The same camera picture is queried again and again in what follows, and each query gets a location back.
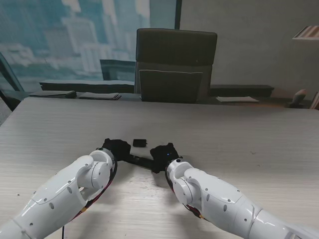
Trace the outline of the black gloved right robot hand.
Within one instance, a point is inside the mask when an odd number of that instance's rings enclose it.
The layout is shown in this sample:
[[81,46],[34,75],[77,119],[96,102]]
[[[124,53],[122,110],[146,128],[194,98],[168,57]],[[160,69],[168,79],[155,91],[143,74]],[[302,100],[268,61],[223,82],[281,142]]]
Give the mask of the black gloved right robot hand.
[[153,158],[153,165],[151,167],[153,173],[165,171],[170,162],[180,158],[177,150],[171,142],[167,145],[159,145],[151,149],[150,154]]

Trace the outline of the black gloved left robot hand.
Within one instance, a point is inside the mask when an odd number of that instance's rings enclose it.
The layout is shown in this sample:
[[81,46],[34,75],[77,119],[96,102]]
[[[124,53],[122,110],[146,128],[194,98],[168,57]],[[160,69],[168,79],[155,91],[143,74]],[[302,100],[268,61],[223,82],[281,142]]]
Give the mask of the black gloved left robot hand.
[[105,139],[102,148],[109,150],[117,161],[127,161],[130,159],[131,146],[120,139]]

